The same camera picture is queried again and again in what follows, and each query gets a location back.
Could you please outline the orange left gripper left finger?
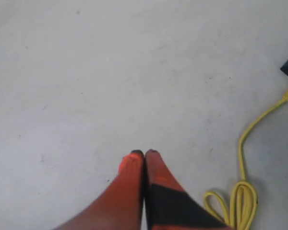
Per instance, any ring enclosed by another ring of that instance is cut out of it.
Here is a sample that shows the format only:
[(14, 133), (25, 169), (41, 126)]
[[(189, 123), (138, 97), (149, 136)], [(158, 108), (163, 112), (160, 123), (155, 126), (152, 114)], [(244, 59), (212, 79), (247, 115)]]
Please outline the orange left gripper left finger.
[(57, 230), (139, 230), (143, 210), (144, 155), (133, 150), (123, 157), (119, 172), (85, 210)]

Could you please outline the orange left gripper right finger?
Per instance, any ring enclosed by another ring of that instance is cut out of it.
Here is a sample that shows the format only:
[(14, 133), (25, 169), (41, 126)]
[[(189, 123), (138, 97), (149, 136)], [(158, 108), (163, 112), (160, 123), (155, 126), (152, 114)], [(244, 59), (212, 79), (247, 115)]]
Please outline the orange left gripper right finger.
[(160, 153), (145, 154), (145, 209), (149, 230), (229, 230), (197, 204), (177, 182)]

